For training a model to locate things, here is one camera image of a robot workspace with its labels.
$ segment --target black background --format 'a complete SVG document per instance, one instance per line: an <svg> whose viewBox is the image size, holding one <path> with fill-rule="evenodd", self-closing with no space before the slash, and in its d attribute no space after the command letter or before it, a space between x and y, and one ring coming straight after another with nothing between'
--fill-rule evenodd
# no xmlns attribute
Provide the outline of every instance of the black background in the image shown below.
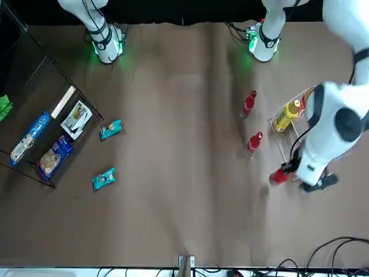
<svg viewBox="0 0 369 277"><path fill-rule="evenodd" d="M299 6L289 21L321 21L322 2L310 0ZM63 10L57 0L10 0L10 3L29 25L81 24ZM260 21L265 16L261 0L109 0L102 11L117 23L130 24L168 22L182 25L182 18L183 25L207 21Z"/></svg>

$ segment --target cookie package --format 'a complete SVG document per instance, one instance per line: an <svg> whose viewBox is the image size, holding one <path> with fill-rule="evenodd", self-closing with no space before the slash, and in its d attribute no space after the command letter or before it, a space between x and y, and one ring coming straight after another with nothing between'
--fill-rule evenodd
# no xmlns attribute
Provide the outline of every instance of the cookie package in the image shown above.
<svg viewBox="0 0 369 277"><path fill-rule="evenodd" d="M107 127L102 127L100 133L101 133L101 139L107 139L108 137L112 136L113 134L116 134L122 130L121 120L117 119L112 124L108 125Z"/></svg>
<svg viewBox="0 0 369 277"><path fill-rule="evenodd" d="M19 162L19 160L24 156L26 151L33 146L35 140L38 138L40 133L42 133L42 131L45 129L49 121L50 116L46 111L44 111L43 114L40 115L38 119L31 125L26 135L14 147L14 149L10 153L10 160L12 161L12 165L16 165Z"/></svg>
<svg viewBox="0 0 369 277"><path fill-rule="evenodd" d="M114 171L115 171L115 168L112 167L111 169L106 171L104 174L94 177L94 179L92 180L93 188L94 189L101 189L102 187L106 186L107 184L113 183L115 181Z"/></svg>
<svg viewBox="0 0 369 277"><path fill-rule="evenodd" d="M49 180L73 149L67 137L64 134L61 135L38 162L42 178Z"/></svg>

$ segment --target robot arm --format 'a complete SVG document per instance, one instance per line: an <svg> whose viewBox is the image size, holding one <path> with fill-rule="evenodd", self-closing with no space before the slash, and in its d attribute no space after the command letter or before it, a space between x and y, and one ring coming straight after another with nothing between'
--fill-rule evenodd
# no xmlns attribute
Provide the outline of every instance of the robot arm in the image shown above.
<svg viewBox="0 0 369 277"><path fill-rule="evenodd" d="M308 0L262 0L266 8L263 23L253 27L255 38L250 43L249 50L261 62L269 61L280 41L281 31L286 22L284 8L297 7L307 3Z"/></svg>
<svg viewBox="0 0 369 277"><path fill-rule="evenodd" d="M326 82L309 96L305 116L311 129L293 157L296 176L306 185L319 183L328 163L359 140L369 110L368 89Z"/></svg>
<svg viewBox="0 0 369 277"><path fill-rule="evenodd" d="M352 46L355 85L330 82L316 86L307 100L310 130L291 160L276 173L281 181L295 172L306 192L335 184L327 165L353 147L369 127L369 1L324 0L328 28Z"/></svg>
<svg viewBox="0 0 369 277"><path fill-rule="evenodd" d="M102 63L111 63L123 53L126 35L112 24L108 24L98 10L108 0L58 0L66 11L74 14L85 24L90 34L95 52Z"/></svg>

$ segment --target chip bag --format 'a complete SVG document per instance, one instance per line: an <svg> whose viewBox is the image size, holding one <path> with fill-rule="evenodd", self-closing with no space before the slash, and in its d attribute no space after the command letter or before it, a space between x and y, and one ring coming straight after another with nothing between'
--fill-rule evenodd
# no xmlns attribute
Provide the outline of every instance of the chip bag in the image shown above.
<svg viewBox="0 0 369 277"><path fill-rule="evenodd" d="M117 119L112 124L110 124L107 127L103 127L100 131L101 133L101 139L107 139L108 137L112 136L113 134L116 134L122 130L121 120Z"/></svg>
<svg viewBox="0 0 369 277"><path fill-rule="evenodd" d="M92 180L93 188L101 189L107 184L113 183L115 181L114 171L115 171L115 168L113 167L109 169L108 171L106 171L104 174L94 177L94 179Z"/></svg>

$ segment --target red soda bottle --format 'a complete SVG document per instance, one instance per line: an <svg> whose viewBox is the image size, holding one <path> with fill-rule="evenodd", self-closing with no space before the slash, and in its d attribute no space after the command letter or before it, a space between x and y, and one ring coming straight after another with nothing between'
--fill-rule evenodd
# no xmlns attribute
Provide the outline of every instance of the red soda bottle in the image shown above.
<svg viewBox="0 0 369 277"><path fill-rule="evenodd" d="M279 185L281 183L286 182L290 176L291 173L284 173L283 169L279 168L276 172L274 172L269 176L269 182L272 185Z"/></svg>
<svg viewBox="0 0 369 277"><path fill-rule="evenodd" d="M256 91L251 91L250 95L245 98L242 108L241 117L243 120L245 120L251 113L251 110L253 109L255 105L255 97L256 97Z"/></svg>
<svg viewBox="0 0 369 277"><path fill-rule="evenodd" d="M250 155L254 153L256 148L259 147L262 138L263 138L262 132L258 132L255 136L252 136L246 145L246 152Z"/></svg>

